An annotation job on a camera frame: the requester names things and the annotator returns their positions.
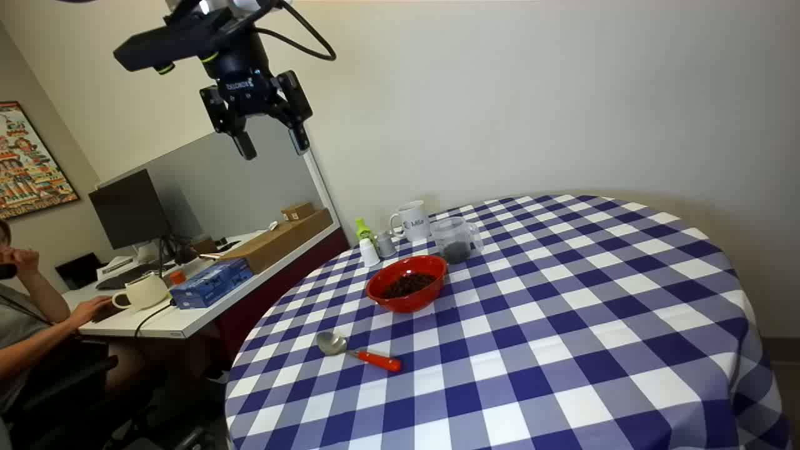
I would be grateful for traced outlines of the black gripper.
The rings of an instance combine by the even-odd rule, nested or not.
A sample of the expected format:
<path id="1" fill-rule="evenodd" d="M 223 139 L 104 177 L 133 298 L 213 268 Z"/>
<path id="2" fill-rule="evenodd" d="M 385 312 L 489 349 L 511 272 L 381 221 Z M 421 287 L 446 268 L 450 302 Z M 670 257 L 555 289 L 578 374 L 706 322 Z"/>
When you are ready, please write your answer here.
<path id="1" fill-rule="evenodd" d="M 296 152 L 309 151 L 305 119 L 313 108 L 293 69 L 279 76 L 251 73 L 239 81 L 219 81 L 200 89 L 201 104 L 218 132 L 228 132 L 244 161 L 251 161 L 254 144 L 244 129 L 250 116 L 269 116 L 281 122 Z"/>

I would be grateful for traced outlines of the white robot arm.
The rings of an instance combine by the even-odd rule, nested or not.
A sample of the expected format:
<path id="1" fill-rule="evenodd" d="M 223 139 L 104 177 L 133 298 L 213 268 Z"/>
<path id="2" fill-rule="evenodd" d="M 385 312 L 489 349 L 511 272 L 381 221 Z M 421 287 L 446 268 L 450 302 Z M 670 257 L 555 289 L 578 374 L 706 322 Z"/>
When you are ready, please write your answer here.
<path id="1" fill-rule="evenodd" d="M 244 161 L 254 158 L 246 136 L 251 116 L 276 119 L 303 156 L 309 147 L 305 119 L 313 108 L 293 69 L 271 73 L 266 52 L 254 22 L 281 0 L 176 0 L 165 14 L 165 26 L 183 43 L 193 43 L 190 56 L 196 57 L 209 76 L 209 86 L 200 89 L 200 99 L 218 132 L 233 138 Z"/>

